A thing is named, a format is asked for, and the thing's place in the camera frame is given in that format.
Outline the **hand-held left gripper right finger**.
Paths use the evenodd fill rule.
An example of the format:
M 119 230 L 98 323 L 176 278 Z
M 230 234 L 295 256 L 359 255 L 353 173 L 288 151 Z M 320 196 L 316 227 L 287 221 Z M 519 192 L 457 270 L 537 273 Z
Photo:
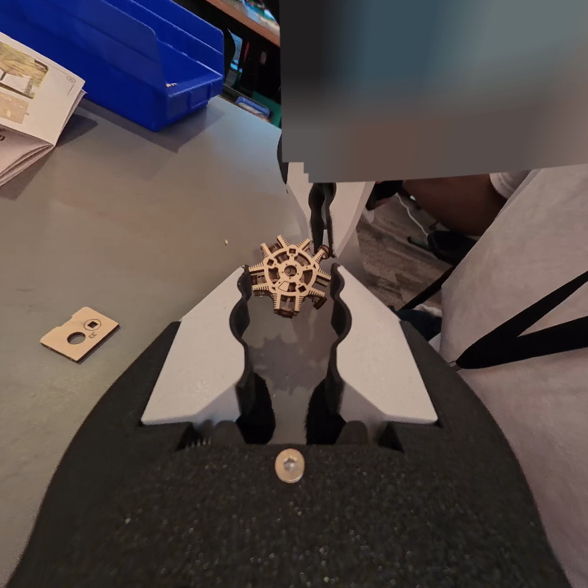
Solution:
M 387 423 L 438 421 L 400 319 L 343 265 L 333 264 L 327 407 L 376 440 Z

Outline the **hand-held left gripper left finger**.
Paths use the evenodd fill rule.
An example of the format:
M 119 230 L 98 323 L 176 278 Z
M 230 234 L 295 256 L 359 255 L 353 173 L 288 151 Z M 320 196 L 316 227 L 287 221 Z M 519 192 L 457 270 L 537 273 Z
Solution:
M 249 268 L 237 268 L 180 321 L 143 425 L 236 421 L 252 410 Z

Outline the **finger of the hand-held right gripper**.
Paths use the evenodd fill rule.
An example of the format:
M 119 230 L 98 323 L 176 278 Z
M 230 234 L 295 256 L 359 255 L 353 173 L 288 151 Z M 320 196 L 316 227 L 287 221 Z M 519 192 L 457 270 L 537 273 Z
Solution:
M 326 202 L 326 231 L 330 256 L 336 258 L 356 230 L 376 182 L 338 182 Z
M 302 163 L 287 163 L 286 189 L 301 236 L 311 240 L 313 249 L 329 249 L 329 183 L 312 183 Z

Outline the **wooden radial engine model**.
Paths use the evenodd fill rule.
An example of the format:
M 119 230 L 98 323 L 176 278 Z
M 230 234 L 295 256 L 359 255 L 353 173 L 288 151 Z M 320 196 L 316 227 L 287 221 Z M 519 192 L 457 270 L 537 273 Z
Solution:
M 294 244 L 278 235 L 274 244 L 261 244 L 262 260 L 248 268 L 255 296 L 268 296 L 273 311 L 294 318 L 305 300 L 319 309 L 327 301 L 331 275 L 320 267 L 309 238 Z

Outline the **grey desk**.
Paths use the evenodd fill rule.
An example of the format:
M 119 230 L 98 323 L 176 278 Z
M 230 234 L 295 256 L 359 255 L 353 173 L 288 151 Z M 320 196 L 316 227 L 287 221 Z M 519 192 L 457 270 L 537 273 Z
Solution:
M 247 303 L 268 443 L 141 423 L 181 319 L 261 243 L 304 239 L 279 130 L 222 98 L 157 133 L 84 99 L 62 136 L 1 188 L 1 581 L 333 587 L 366 567 L 378 584 L 327 496 L 341 447 L 306 446 L 331 298 L 293 319 Z M 40 344 L 86 306 L 120 327 L 82 362 Z

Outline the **person's dark jeans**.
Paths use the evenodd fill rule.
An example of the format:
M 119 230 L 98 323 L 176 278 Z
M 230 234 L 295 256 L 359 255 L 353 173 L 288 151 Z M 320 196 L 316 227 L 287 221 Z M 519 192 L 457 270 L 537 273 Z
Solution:
M 431 341 L 442 331 L 442 314 L 437 309 L 418 307 L 413 309 L 389 309 L 403 322 L 411 325 L 427 341 Z

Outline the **black metal bar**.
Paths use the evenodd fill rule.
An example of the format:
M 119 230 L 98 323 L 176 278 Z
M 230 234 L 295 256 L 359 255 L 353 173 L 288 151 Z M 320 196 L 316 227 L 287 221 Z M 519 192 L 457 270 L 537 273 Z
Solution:
M 436 281 L 427 286 L 423 291 L 417 294 L 414 298 L 408 301 L 400 308 L 401 311 L 413 310 L 419 305 L 422 305 L 427 300 L 435 296 L 442 288 L 443 284 L 452 275 L 455 267 L 448 268 Z

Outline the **square wooden plate with holes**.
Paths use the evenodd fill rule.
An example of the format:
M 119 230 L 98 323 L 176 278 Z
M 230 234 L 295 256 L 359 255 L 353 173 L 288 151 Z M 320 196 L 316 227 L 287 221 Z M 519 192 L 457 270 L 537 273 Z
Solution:
M 86 306 L 42 336 L 40 344 L 78 364 L 119 327 L 118 322 Z

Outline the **wooden background table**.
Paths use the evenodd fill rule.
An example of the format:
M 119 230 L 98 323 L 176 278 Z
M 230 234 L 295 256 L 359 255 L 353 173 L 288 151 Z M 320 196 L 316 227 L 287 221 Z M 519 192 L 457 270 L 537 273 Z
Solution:
M 206 1 L 233 21 L 256 33 L 276 47 L 281 46 L 280 30 L 243 1 Z

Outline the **blue plastic bin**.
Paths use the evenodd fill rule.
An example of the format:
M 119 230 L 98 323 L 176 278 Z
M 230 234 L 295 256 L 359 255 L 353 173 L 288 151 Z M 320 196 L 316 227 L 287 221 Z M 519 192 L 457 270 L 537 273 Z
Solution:
M 223 33 L 175 1 L 1 1 L 1 32 L 154 132 L 222 93 Z

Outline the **instruction booklet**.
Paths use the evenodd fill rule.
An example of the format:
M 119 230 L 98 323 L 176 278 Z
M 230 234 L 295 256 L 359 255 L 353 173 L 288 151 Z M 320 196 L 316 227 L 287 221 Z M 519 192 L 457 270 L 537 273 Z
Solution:
M 1 186 L 56 146 L 85 81 L 1 33 Z

